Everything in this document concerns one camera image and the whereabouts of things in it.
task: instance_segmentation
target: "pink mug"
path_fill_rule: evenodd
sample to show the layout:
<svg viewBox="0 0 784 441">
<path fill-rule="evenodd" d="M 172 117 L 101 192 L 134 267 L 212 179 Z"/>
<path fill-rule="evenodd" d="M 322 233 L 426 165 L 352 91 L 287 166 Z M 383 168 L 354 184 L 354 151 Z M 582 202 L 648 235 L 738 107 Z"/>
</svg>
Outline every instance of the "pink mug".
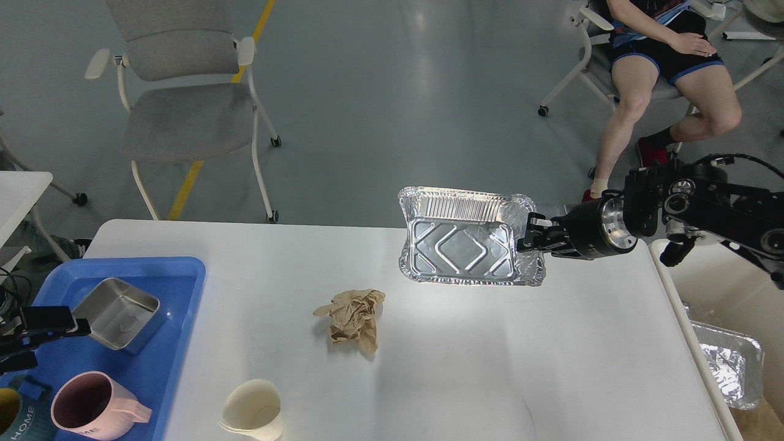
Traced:
<svg viewBox="0 0 784 441">
<path fill-rule="evenodd" d="M 69 432 L 108 441 L 123 436 L 134 423 L 146 423 L 152 410 L 128 389 L 97 370 L 71 378 L 52 401 L 52 421 Z"/>
</svg>

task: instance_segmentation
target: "person's knee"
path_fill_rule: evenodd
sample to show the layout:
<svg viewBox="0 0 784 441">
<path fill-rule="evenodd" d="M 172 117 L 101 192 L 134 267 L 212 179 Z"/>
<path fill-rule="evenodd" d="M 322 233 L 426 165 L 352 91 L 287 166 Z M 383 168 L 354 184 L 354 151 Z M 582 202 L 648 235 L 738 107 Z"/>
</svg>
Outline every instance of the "person's knee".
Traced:
<svg viewBox="0 0 784 441">
<path fill-rule="evenodd" d="M 740 107 L 725 109 L 715 115 L 708 116 L 708 129 L 716 136 L 729 132 L 740 124 L 742 111 Z"/>
<path fill-rule="evenodd" d="M 630 122 L 637 122 L 642 118 L 645 109 L 648 108 L 650 103 L 651 97 L 648 95 L 641 94 L 622 97 L 618 106 L 618 112 L 621 118 Z"/>
</svg>

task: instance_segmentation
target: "person's hand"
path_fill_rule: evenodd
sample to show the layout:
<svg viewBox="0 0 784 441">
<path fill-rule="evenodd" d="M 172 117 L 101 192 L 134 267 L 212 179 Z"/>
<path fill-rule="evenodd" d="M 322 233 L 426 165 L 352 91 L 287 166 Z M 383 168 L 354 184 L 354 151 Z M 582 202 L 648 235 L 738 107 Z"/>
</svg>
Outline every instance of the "person's hand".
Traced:
<svg viewBox="0 0 784 441">
<path fill-rule="evenodd" d="M 669 44 L 676 51 L 688 55 L 711 56 L 716 53 L 716 48 L 710 45 L 707 40 L 703 39 L 700 34 L 692 32 L 677 34 Z"/>
</svg>

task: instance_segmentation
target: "blue tray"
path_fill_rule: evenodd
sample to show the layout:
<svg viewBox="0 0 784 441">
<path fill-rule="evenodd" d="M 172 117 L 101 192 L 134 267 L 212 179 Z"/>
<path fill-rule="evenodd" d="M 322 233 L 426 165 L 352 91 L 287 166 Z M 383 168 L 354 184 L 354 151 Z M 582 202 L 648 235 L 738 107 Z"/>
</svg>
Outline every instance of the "blue tray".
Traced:
<svg viewBox="0 0 784 441">
<path fill-rule="evenodd" d="M 166 321 L 136 355 L 113 351 L 90 337 L 46 343 L 35 352 L 38 367 L 27 374 L 51 385 L 54 395 L 77 374 L 103 371 L 152 409 L 149 423 L 135 424 L 120 439 L 163 439 L 204 276 L 204 264 L 194 257 L 79 259 L 62 264 L 46 278 L 34 306 L 66 305 L 73 310 L 99 282 L 117 277 L 156 296 Z M 9 372 L 0 384 L 6 385 L 17 374 L 24 372 Z M 85 439 L 63 430 L 55 437 L 56 441 Z"/>
</svg>

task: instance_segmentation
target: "yellow floor line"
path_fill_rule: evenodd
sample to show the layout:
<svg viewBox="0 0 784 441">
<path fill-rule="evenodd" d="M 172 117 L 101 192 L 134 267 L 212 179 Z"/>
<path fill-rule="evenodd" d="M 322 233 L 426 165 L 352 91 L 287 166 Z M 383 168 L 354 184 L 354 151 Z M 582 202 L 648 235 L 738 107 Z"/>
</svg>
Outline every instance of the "yellow floor line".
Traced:
<svg viewBox="0 0 784 441">
<path fill-rule="evenodd" d="M 254 42 L 259 42 L 261 31 L 264 29 L 264 24 L 267 23 L 267 18 L 269 18 L 270 13 L 272 12 L 272 6 L 274 5 L 275 0 L 267 0 L 267 6 L 264 7 L 264 11 L 261 13 L 261 17 L 259 18 L 259 23 L 256 24 L 256 29 L 253 30 L 252 36 Z M 240 66 L 239 72 L 231 77 L 231 82 L 240 82 L 244 73 L 245 66 Z M 172 209 L 169 211 L 169 215 L 166 217 L 167 221 L 176 221 L 180 218 L 180 213 L 182 213 L 185 202 L 188 200 L 188 196 L 191 194 L 191 189 L 193 189 L 194 184 L 196 183 L 196 177 L 198 176 L 198 172 L 203 164 L 204 161 L 198 161 L 191 164 L 191 169 L 188 170 L 188 174 L 185 176 L 185 180 L 180 187 L 180 191 L 177 192 L 177 196 L 174 198 Z"/>
</svg>

